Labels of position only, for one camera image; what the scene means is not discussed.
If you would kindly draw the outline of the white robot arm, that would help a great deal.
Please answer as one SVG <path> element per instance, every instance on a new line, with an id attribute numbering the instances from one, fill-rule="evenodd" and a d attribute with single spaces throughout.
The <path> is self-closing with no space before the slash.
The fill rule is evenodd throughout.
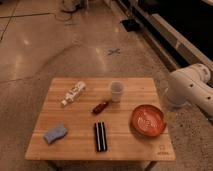
<path id="1" fill-rule="evenodd" d="M 201 63 L 171 72 L 164 95 L 166 104 L 170 108 L 181 108 L 191 102 L 213 117 L 213 88 L 208 85 L 210 78 L 210 69 Z"/>

